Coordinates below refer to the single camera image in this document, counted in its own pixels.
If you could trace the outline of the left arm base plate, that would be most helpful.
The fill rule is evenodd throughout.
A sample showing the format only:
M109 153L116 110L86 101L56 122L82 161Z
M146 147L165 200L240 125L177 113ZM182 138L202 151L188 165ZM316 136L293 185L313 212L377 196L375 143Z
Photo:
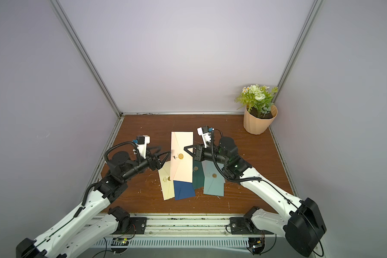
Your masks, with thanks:
M144 234L147 217L130 217L122 219L114 234Z

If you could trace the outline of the pink envelope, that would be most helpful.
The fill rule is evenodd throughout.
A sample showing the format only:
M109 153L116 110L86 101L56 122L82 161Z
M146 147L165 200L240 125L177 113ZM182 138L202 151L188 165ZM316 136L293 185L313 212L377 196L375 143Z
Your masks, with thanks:
M184 150L193 144L193 132L171 132L170 178L192 183L192 157Z

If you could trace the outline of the navy blue envelope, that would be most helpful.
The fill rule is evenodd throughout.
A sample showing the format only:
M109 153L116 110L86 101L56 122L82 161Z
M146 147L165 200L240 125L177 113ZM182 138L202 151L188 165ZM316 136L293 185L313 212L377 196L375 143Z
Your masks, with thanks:
M174 181L174 194L177 201L195 197L193 184L190 182Z

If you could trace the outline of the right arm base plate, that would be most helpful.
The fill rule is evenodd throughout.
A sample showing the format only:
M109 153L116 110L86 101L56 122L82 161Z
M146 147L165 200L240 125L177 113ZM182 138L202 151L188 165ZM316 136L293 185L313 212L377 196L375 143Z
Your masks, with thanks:
M262 235L268 234L273 235L274 233L266 230L257 229L250 221L243 217L230 217L230 222L226 227L230 234L251 234L251 235Z

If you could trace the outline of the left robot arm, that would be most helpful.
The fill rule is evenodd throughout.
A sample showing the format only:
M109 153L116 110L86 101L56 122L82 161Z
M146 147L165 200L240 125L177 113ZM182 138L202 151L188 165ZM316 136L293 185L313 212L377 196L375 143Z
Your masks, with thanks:
M43 234L31 240L26 238L16 247L18 258L77 258L96 241L115 232L126 233L130 228L130 215L120 207L109 210L97 223L86 228L97 214L113 203L126 189L128 181L147 169L163 167L170 152L161 152L160 146L150 147L146 135L138 136L128 144L136 155L117 152L111 158L113 147L104 153L107 174L89 185L81 203Z

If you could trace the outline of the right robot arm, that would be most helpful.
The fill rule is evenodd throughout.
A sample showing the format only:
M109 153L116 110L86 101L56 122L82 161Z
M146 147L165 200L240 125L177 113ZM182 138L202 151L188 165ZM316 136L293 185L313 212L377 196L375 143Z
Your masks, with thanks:
M275 210L275 213L258 207L249 210L244 215L248 231L269 231L282 236L296 252L306 258L311 254L324 256L324 252L315 251L316 247L322 247L321 238L327 228L314 200L302 200L265 178L240 156L234 139L223 136L215 144L215 130L207 126L200 127L198 134L203 143L183 144L183 150L176 154L177 158L190 156L196 161L212 162L225 180L252 191Z

